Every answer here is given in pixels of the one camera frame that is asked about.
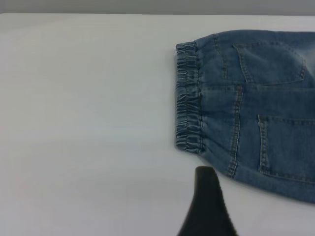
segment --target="seam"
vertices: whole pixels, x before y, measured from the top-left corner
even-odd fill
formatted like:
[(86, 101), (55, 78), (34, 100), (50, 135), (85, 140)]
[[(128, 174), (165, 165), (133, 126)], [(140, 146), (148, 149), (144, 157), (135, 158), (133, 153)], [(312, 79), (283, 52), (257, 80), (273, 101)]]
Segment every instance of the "seam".
[(186, 101), (185, 101), (185, 108), (186, 108), (186, 115), (185, 115), (185, 118), (186, 118), (186, 122), (185, 122), (185, 130), (186, 130), (186, 137), (185, 137), (185, 149), (184, 150), (187, 150), (188, 149), (188, 133), (189, 133), (189, 126), (188, 126), (188, 90), (187, 90), (187, 82), (188, 82), (188, 75), (187, 75), (187, 67), (188, 67), (188, 63), (187, 63), (187, 46), (186, 44), (184, 44), (185, 46), (185, 64), (186, 64), (186, 69), (185, 69), (185, 91), (186, 91)]
[(268, 144), (267, 144), (267, 124), (264, 117), (258, 115), (258, 125), (260, 130), (260, 172), (268, 172)]
[(237, 86), (237, 97), (234, 105), (234, 132), (231, 140), (231, 161), (228, 167), (227, 176), (230, 178), (234, 177), (235, 169), (237, 166), (236, 154), (238, 149), (238, 141), (240, 137), (240, 110), (241, 110), (241, 103), (243, 100), (243, 88), (242, 86)]
[(311, 183), (315, 184), (314, 180), (311, 180), (310, 178), (304, 178), (304, 177), (297, 177), (294, 175), (284, 175), (284, 174), (279, 174), (279, 173), (270, 173), (267, 171), (261, 171), (262, 174), (271, 176), (271, 177), (276, 177), (276, 178), (282, 178), (282, 179), (287, 179), (291, 181), (298, 181), (298, 182), (303, 182), (303, 183)]
[(297, 125), (315, 125), (315, 119), (293, 119), (293, 118), (283, 118), (283, 117), (274, 117), (274, 116), (259, 116), (264, 121), (275, 121), (289, 124)]
[(198, 83), (198, 101), (199, 101), (199, 118), (200, 118), (200, 130), (199, 130), (199, 137), (200, 137), (200, 150), (199, 154), (203, 151), (203, 140), (202, 140), (202, 111), (201, 111), (201, 87), (200, 87), (200, 78), (199, 78), (199, 57), (197, 54), (197, 44), (194, 42), (194, 47), (195, 47), (195, 54), (197, 57), (197, 83)]
[(217, 51), (217, 53), (221, 56), (221, 59), (222, 59), (222, 62), (223, 62), (223, 67), (222, 67), (222, 76), (223, 76), (223, 79), (228, 80), (226, 55), (224, 55), (224, 54), (221, 52), (221, 49), (220, 49), (220, 42), (219, 42), (219, 36), (218, 36), (216, 33), (213, 35), (213, 42), (214, 42), (216, 51)]

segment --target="jeans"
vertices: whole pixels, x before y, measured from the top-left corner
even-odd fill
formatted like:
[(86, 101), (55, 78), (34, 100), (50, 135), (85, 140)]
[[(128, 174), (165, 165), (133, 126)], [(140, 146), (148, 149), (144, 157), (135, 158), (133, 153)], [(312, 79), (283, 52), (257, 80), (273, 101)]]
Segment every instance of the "jeans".
[(227, 31), (176, 49), (176, 146), (315, 203), (315, 32)]

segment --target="back pocket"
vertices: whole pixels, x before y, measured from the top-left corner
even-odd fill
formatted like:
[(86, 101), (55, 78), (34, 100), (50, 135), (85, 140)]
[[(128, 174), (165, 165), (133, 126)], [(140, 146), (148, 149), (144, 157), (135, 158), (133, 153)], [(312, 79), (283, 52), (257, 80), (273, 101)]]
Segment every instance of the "back pocket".
[(258, 116), (263, 174), (315, 183), (315, 120)]
[(258, 42), (234, 47), (247, 83), (275, 85), (304, 79), (305, 60), (286, 44)]

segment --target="pocket stitching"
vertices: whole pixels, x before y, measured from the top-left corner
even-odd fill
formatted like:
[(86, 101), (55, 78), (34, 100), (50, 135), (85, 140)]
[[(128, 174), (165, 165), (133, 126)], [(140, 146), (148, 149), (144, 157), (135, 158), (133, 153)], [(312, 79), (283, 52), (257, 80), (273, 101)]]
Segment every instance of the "pocket stitching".
[(238, 52), (238, 56), (239, 56), (239, 59), (240, 59), (240, 66), (241, 66), (241, 70), (244, 74), (244, 77), (245, 77), (245, 80), (247, 83), (253, 83), (252, 81), (252, 76), (250, 75), (250, 73), (248, 72), (247, 70), (247, 65), (246, 65), (246, 62), (244, 60), (244, 54), (243, 54), (243, 51), (241, 51), (237, 45), (233, 45), (233, 47), (236, 49), (236, 51)]
[(305, 77), (305, 74), (306, 74), (306, 60), (300, 54), (298, 54), (296, 51), (294, 51), (290, 46), (288, 46), (288, 45), (286, 45), (286, 44), (284, 44), (282, 42), (255, 42), (255, 43), (248, 43), (248, 44), (236, 44), (236, 45), (233, 45), (233, 47), (238, 52), (239, 59), (240, 59), (240, 66), (241, 66), (241, 69), (243, 71), (243, 74), (244, 74), (244, 77), (245, 77), (245, 80), (246, 80), (247, 83), (261, 84), (259, 82), (255, 83), (253, 81), (253, 79), (252, 79), (251, 74), (247, 70), (247, 64), (245, 62), (244, 53), (243, 53), (242, 49), (243, 48), (261, 47), (261, 46), (264, 46), (264, 45), (274, 45), (274, 46), (283, 47), (283, 48), (287, 49), (288, 51), (292, 52), (293, 54), (295, 54), (296, 56), (298, 56), (301, 59), (301, 61), (302, 61), (301, 70), (298, 73), (298, 76), (295, 76), (292, 81), (274, 81), (272, 83), (266, 83), (265, 85), (294, 83), (294, 82), (298, 82), (298, 81), (304, 80), (304, 77)]
[(259, 130), (260, 130), (259, 172), (261, 172), (264, 175), (271, 176), (271, 177), (278, 177), (278, 178), (283, 178), (283, 179), (288, 179), (288, 180), (293, 180), (293, 181), (315, 184), (315, 181), (310, 178), (270, 171), (270, 167), (268, 164), (268, 139), (267, 139), (267, 122), (269, 120), (286, 122), (286, 123), (289, 122), (290, 124), (299, 124), (299, 125), (315, 125), (315, 120), (313, 119), (288, 119), (288, 118), (282, 118), (282, 117), (258, 115), (258, 124), (259, 124)]

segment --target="elastic waistband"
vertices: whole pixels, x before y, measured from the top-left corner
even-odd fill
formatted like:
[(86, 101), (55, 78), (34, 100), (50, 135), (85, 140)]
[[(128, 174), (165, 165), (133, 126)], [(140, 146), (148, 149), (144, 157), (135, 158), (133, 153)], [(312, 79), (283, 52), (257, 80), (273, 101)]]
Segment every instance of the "elastic waistband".
[(196, 42), (176, 45), (176, 146), (199, 154), (202, 150), (202, 116)]

